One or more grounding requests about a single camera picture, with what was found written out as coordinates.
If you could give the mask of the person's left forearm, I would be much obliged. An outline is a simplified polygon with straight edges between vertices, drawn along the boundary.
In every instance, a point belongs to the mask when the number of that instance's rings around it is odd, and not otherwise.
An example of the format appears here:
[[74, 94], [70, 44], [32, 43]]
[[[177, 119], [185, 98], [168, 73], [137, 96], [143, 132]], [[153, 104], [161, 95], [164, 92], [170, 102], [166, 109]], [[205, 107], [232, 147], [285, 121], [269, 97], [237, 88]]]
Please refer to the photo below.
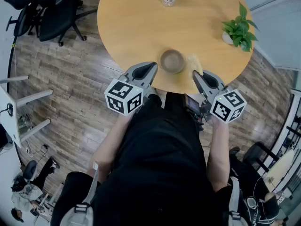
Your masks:
[[127, 116], [120, 114], [108, 135], [93, 154], [86, 173], [93, 177], [96, 172], [94, 163], [96, 163], [98, 165], [99, 183], [103, 183], [110, 174], [116, 154], [133, 115], [134, 112]]

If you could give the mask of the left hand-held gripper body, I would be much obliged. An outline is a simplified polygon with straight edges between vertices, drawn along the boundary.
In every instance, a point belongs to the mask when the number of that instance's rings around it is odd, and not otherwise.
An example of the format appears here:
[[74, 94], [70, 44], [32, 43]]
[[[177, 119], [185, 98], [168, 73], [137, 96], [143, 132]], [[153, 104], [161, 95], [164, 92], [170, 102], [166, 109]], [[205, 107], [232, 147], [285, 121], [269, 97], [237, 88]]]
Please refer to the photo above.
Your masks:
[[113, 79], [104, 93], [107, 107], [124, 116], [135, 112], [143, 105], [143, 97], [150, 84], [150, 74], [137, 74], [134, 77], [125, 73]]

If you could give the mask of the black office chair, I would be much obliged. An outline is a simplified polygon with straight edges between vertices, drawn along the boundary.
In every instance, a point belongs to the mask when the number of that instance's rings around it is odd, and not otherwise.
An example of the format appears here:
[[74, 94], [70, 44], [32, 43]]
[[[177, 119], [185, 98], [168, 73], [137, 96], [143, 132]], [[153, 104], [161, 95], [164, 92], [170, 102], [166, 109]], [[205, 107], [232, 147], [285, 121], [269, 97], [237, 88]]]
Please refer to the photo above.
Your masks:
[[25, 33], [32, 35], [32, 29], [35, 28], [36, 36], [39, 37], [39, 25], [42, 18], [43, 8], [38, 8], [36, 0], [4, 0], [14, 9], [20, 10], [18, 19], [9, 19], [6, 30], [11, 24], [15, 24], [14, 36], [20, 37]]
[[53, 6], [46, 8], [41, 17], [39, 40], [45, 42], [58, 37], [58, 45], [61, 47], [63, 36], [72, 27], [78, 37], [86, 41], [87, 37], [81, 35], [76, 21], [97, 12], [97, 9], [77, 14], [82, 5], [82, 0], [56, 0]]

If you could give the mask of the white shelving rack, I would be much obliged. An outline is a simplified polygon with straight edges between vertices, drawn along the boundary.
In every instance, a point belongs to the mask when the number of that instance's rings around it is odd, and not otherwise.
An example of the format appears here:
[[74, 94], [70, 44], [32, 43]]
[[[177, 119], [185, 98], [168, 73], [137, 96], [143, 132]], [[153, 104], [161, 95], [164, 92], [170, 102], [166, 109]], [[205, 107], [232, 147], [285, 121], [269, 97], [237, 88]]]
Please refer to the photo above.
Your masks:
[[275, 185], [274, 191], [284, 190], [301, 166], [301, 90], [291, 89], [291, 96], [289, 112], [272, 147], [272, 152], [285, 154], [293, 150], [294, 157], [288, 171]]

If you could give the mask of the person's black clothing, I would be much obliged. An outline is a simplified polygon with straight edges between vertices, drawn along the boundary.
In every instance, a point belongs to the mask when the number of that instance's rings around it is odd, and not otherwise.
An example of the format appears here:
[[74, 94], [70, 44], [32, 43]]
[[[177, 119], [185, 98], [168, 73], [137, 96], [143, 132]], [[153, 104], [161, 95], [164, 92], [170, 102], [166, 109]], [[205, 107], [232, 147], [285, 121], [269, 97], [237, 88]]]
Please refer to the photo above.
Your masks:
[[51, 226], [248, 226], [238, 212], [239, 182], [214, 191], [199, 130], [184, 96], [151, 94], [134, 113], [103, 183], [71, 172]]

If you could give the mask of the brown bowl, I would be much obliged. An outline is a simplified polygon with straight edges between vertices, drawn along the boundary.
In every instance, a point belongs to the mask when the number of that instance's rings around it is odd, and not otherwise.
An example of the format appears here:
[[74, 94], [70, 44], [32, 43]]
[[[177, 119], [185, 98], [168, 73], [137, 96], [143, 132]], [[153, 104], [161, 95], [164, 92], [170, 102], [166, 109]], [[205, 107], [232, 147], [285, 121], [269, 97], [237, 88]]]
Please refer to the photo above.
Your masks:
[[172, 74], [181, 72], [185, 66], [183, 55], [175, 49], [168, 49], [160, 57], [161, 68]]

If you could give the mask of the white round side table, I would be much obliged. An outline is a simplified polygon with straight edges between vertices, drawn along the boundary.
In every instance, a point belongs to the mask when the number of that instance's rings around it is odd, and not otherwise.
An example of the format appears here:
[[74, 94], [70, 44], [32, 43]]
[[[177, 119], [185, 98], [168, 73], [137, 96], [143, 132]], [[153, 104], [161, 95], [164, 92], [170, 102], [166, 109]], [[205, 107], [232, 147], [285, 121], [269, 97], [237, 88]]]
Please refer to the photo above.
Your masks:
[[294, 150], [286, 152], [265, 174], [263, 181], [270, 192], [273, 192], [291, 167]]

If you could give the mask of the white desk with legs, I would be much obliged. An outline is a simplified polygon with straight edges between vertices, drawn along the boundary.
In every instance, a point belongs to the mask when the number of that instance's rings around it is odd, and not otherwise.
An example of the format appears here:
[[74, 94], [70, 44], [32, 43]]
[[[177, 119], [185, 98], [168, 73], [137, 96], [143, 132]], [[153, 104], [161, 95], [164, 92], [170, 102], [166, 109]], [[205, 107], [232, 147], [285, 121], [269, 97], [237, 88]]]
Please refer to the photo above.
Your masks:
[[32, 102], [34, 100], [40, 99], [42, 97], [50, 96], [53, 94], [51, 89], [44, 90], [39, 93], [35, 93], [30, 96], [26, 96], [20, 99], [13, 99], [12, 96], [2, 87], [2, 84], [7, 84], [10, 82], [17, 82], [27, 80], [29, 76], [18, 76], [0, 80], [0, 111], [6, 109], [7, 103], [11, 103], [13, 105], [14, 111], [13, 116], [10, 117], [7, 112], [3, 112], [0, 114], [0, 124], [3, 126], [5, 131], [11, 137], [14, 143], [18, 147], [22, 147], [22, 142], [27, 140], [30, 136], [50, 124], [50, 120], [46, 119], [37, 126], [33, 127], [31, 130], [21, 134], [18, 125], [18, 117], [17, 117], [17, 110], [21, 108], [27, 103]]

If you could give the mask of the black round desk fitting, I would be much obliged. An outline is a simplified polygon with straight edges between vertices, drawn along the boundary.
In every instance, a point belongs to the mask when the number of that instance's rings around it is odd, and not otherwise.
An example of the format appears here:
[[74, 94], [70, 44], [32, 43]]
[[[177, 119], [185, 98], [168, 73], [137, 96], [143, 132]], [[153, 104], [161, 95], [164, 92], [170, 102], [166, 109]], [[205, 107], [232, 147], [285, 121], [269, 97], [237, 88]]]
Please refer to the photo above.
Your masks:
[[9, 115], [10, 117], [12, 117], [12, 116], [13, 116], [13, 111], [14, 111], [13, 105], [12, 105], [11, 103], [7, 103], [6, 109], [1, 110], [1, 111], [0, 111], [0, 114], [3, 113], [3, 112], [7, 112], [8, 115]]

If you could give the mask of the black waist device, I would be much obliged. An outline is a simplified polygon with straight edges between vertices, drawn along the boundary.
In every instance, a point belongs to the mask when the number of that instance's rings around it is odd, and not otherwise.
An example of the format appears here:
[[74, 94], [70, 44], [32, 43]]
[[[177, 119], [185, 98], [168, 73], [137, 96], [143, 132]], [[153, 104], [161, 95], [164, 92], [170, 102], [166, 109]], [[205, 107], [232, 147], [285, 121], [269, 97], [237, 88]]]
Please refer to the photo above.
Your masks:
[[185, 99], [185, 103], [184, 103], [185, 110], [193, 118], [199, 132], [203, 131], [204, 130], [203, 129], [204, 124], [202, 122], [202, 119], [204, 118], [204, 116], [201, 113], [199, 103], [187, 94], [184, 95], [184, 99]]

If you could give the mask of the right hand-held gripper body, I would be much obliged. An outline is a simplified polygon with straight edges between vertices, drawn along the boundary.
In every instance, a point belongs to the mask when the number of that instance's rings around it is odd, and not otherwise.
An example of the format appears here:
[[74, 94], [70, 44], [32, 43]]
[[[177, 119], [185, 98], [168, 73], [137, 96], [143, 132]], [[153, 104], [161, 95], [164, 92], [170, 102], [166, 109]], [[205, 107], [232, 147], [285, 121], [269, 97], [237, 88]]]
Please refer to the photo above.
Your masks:
[[230, 123], [240, 117], [246, 105], [247, 101], [237, 89], [225, 87], [213, 96], [211, 102], [204, 100], [200, 112], [206, 121], [214, 116], [224, 123]]

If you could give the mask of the potted green plant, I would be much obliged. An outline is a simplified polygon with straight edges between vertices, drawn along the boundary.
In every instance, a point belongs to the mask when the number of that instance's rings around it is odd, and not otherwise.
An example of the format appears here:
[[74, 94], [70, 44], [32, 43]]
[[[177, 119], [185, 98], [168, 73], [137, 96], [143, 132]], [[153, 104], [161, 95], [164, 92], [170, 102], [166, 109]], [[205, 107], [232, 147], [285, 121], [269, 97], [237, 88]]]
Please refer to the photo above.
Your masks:
[[239, 15], [234, 20], [222, 22], [222, 30], [229, 35], [235, 47], [240, 47], [244, 52], [250, 52], [252, 50], [252, 42], [258, 41], [256, 36], [249, 31], [250, 26], [258, 31], [259, 29], [252, 20], [246, 17], [247, 9], [239, 2]]

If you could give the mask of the black chair frame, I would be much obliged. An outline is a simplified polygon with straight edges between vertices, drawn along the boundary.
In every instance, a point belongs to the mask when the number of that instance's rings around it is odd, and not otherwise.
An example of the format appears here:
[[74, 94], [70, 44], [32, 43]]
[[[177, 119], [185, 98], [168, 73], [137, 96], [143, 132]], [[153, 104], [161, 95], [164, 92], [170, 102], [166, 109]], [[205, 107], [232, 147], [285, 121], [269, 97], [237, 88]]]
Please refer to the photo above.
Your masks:
[[264, 172], [269, 172], [269, 168], [265, 166], [264, 163], [260, 160], [262, 151], [265, 152], [267, 156], [270, 156], [273, 161], [277, 162], [279, 160], [279, 157], [276, 156], [270, 149], [268, 149], [263, 142], [256, 142], [245, 153], [243, 161], [247, 162], [251, 166], [254, 162], [257, 162], [258, 165], [264, 170]]

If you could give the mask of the person's right forearm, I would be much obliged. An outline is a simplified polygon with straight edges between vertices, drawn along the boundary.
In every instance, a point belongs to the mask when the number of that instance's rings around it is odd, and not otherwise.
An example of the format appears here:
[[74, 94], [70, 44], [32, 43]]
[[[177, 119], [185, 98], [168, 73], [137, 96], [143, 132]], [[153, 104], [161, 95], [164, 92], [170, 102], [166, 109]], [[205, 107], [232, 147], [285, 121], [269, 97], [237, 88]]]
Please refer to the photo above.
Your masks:
[[211, 120], [213, 132], [206, 175], [217, 192], [227, 186], [230, 176], [229, 127], [214, 116]]

